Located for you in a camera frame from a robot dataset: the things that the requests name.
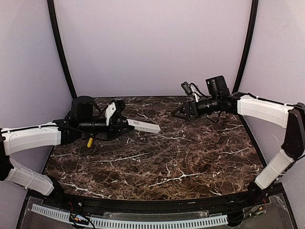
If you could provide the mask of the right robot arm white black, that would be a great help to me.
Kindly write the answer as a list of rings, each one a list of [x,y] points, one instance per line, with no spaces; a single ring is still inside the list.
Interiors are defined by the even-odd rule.
[[[279,152],[249,185],[253,192],[264,191],[298,160],[305,156],[305,105],[284,104],[255,96],[251,93],[230,93],[225,78],[220,75],[206,80],[209,95],[201,93],[193,83],[181,87],[192,97],[172,111],[172,116],[194,120],[213,112],[248,116],[275,124],[286,130]]]

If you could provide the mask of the white remote control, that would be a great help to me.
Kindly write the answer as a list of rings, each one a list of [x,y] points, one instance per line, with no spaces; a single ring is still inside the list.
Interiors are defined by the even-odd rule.
[[[150,124],[132,119],[127,119],[126,121],[128,125],[133,126],[134,129],[138,131],[153,133],[153,134],[158,134],[161,131],[160,126],[156,124]]]

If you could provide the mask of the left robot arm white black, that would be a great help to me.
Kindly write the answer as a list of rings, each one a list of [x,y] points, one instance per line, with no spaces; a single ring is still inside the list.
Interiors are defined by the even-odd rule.
[[[71,144],[84,138],[95,138],[105,134],[105,141],[112,141],[134,130],[122,115],[123,100],[111,100],[101,109],[90,96],[72,100],[71,110],[65,118],[52,122],[17,129],[0,131],[0,179],[41,193],[46,197],[61,197],[64,190],[60,183],[50,176],[39,174],[10,156],[19,151]]]

